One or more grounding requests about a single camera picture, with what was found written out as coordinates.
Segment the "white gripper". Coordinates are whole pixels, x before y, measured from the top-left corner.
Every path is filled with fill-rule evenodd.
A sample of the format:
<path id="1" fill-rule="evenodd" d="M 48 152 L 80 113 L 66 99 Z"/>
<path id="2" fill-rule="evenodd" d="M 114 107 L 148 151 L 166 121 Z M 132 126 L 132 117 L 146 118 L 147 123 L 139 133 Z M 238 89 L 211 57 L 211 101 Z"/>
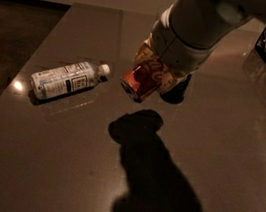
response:
<path id="1" fill-rule="evenodd" d="M 152 28 L 134 56 L 133 65 L 151 68 L 157 57 L 163 69 L 159 93 L 183 82 L 211 55 L 220 38 L 222 18 L 216 12 L 187 10 L 172 4 Z"/>

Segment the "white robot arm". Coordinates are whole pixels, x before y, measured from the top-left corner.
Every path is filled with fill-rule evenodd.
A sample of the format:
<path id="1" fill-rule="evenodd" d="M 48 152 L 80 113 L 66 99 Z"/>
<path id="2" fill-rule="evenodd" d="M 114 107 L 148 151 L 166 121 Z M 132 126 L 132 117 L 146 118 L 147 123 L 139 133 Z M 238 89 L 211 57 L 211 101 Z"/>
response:
<path id="1" fill-rule="evenodd" d="M 157 58 L 167 67 L 161 92 L 196 71 L 219 41 L 251 19 L 266 24 L 266 0 L 176 0 L 161 14 L 134 64 Z"/>

